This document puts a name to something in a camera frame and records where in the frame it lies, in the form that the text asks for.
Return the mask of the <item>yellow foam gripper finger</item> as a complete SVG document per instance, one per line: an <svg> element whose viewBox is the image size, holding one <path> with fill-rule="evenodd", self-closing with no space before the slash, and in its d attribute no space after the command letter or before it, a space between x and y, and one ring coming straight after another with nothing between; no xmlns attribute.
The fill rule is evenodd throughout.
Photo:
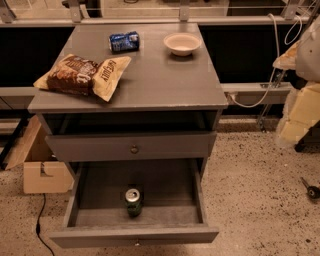
<svg viewBox="0 0 320 256"><path fill-rule="evenodd" d="M275 141L278 146L296 145L320 121L320 84L309 81L298 90L292 88L283 107Z"/></svg>
<svg viewBox="0 0 320 256"><path fill-rule="evenodd" d="M273 67L281 70L295 70L297 49L300 41L295 42L285 53L277 57Z"/></svg>

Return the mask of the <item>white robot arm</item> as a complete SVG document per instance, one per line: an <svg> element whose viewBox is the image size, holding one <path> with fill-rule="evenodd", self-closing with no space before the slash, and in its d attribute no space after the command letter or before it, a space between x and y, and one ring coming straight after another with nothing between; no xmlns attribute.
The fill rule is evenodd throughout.
<svg viewBox="0 0 320 256"><path fill-rule="evenodd" d="M293 147L320 121L320 17L273 66L293 70L306 81L302 89L292 89L288 94L276 129L276 143L282 148Z"/></svg>

